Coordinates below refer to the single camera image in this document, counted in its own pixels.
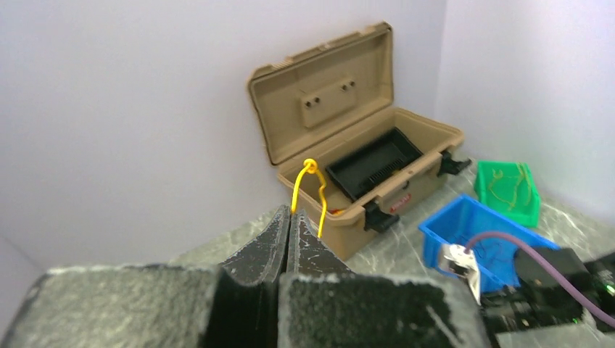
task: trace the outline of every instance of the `toolbox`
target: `toolbox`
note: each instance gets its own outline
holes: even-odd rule
[[[469,160],[452,155],[461,130],[393,103],[392,28],[381,22],[266,65],[248,92],[271,164],[292,193],[307,158],[326,171],[322,240],[342,260],[386,232]],[[319,221],[316,175],[298,207]]]

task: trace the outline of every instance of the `gray countertop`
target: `gray countertop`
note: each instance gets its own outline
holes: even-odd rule
[[[476,165],[472,165],[434,195],[401,217],[392,231],[383,233],[346,263],[357,273],[433,275],[435,270],[422,263],[423,234],[418,224],[444,207],[459,194],[475,196],[472,186]],[[534,231],[561,246],[572,247],[581,260],[596,258],[615,249],[615,228],[594,221],[549,197],[542,197],[540,224]],[[224,261],[267,226],[273,211],[199,246],[171,263],[211,265]],[[498,335],[502,347],[615,347],[615,334],[604,335],[595,329],[589,313],[584,323],[557,326],[523,333]]]

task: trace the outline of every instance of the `white wall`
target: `white wall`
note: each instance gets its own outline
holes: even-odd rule
[[[480,157],[615,223],[615,4],[449,1],[436,115]]]
[[[42,274],[42,269],[0,236],[0,341],[28,289]]]
[[[42,267],[167,260],[288,202],[245,83],[380,20],[434,114],[445,1],[3,1],[0,234]]]

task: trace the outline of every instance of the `blue bin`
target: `blue bin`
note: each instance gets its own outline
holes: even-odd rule
[[[560,247],[531,230],[513,222],[466,194],[436,212],[418,229],[425,233],[423,259],[425,265],[437,268],[442,244],[465,245],[473,236],[487,231],[511,234],[532,247]],[[483,239],[474,248],[481,272],[481,293],[498,291],[505,285],[519,286],[513,256],[517,246],[502,239]]]

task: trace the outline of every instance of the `toolbox latch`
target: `toolbox latch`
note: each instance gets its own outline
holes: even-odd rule
[[[369,203],[364,205],[363,208],[366,210],[365,231],[374,230],[378,233],[384,233],[400,220],[399,215],[387,214],[380,210],[380,207],[378,206],[378,203],[376,203],[375,199],[369,201]]]
[[[455,161],[453,160],[452,154],[446,150],[441,152],[441,154],[442,163],[440,164],[438,176],[441,176],[442,174],[457,175],[472,163],[471,159],[466,159],[465,161]]]

